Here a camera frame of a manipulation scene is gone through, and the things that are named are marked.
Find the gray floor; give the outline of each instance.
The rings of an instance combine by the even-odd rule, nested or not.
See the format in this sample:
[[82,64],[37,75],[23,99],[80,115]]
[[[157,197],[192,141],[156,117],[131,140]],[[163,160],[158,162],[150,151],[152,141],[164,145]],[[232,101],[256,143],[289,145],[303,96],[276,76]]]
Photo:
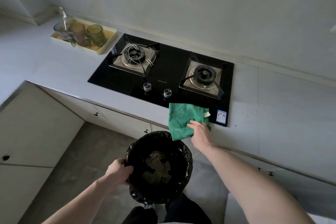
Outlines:
[[[124,158],[134,138],[86,122],[62,156],[19,224],[38,224],[103,176],[116,158]],[[212,166],[194,162],[186,195],[198,203],[213,224],[223,224],[228,191]],[[128,187],[120,185],[103,201],[93,223],[119,224],[133,207]],[[159,222],[165,215],[157,205]]]

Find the left hand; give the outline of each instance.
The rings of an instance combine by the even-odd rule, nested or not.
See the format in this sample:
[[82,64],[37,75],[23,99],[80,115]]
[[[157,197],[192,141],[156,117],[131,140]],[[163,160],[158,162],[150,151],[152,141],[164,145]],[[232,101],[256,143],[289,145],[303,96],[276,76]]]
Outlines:
[[111,191],[115,185],[125,183],[128,176],[133,172],[133,167],[125,167],[126,160],[124,158],[116,159],[108,166],[105,175],[103,176],[111,187]]

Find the cabinet handle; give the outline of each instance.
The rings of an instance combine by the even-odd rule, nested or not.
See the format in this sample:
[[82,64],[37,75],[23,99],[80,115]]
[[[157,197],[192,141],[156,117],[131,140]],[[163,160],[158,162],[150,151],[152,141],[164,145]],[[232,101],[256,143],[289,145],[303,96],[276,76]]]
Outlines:
[[8,159],[9,159],[9,157],[10,157],[10,156],[8,156],[8,155],[5,155],[5,156],[3,156],[3,157],[2,157],[2,160],[3,160],[3,161],[6,161],[6,160],[8,160]]

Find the garbage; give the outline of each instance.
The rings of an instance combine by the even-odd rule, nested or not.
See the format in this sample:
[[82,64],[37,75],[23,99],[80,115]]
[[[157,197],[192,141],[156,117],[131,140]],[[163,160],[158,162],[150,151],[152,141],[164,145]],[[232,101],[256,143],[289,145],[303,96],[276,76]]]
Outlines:
[[160,182],[168,183],[171,175],[169,161],[165,159],[165,155],[159,151],[153,151],[151,155],[146,159],[146,164],[154,169],[154,173],[145,171],[142,177],[148,181],[149,184],[159,185]]

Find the control knob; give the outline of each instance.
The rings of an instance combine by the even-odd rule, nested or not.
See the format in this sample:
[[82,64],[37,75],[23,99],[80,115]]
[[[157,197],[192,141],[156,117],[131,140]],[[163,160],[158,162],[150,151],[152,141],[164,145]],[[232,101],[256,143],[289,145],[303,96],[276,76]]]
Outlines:
[[149,82],[146,82],[146,83],[143,85],[143,90],[144,90],[144,91],[149,92],[151,89],[152,89],[152,85],[151,85]]
[[163,96],[165,98],[170,98],[171,97],[171,90],[170,89],[165,89],[163,92]]

